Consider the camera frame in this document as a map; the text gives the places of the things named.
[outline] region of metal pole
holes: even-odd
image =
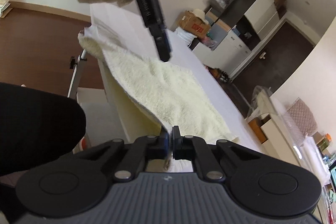
[[[79,82],[81,80],[84,66],[87,61],[87,59],[85,58],[86,53],[87,53],[86,50],[83,50],[82,54],[78,56],[77,63],[75,63],[70,88],[68,92],[68,98],[76,99]]]

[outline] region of wooden floor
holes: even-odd
[[[14,8],[0,19],[0,82],[66,96],[71,56],[82,48],[77,35],[90,23]],[[80,86],[103,88],[97,60],[88,56]]]

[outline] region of metal screw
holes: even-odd
[[[218,171],[210,171],[207,173],[207,178],[209,179],[217,180],[217,179],[221,179],[222,177],[223,177],[223,174]]]
[[[117,179],[129,179],[131,177],[131,172],[128,172],[126,170],[120,170],[114,173],[114,176]]]

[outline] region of brown door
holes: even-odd
[[[67,96],[71,56],[81,54],[78,33],[90,23],[14,8],[0,21],[0,82]],[[80,87],[102,89],[98,62],[87,55]]]
[[[313,45],[285,22],[254,60],[233,80],[248,102],[257,85],[275,92],[300,66]]]

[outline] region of white towel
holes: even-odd
[[[190,70],[137,56],[118,46],[118,37],[100,26],[86,28],[79,42],[107,65],[129,98],[168,132],[178,125],[182,136],[199,136],[207,143],[237,141]]]

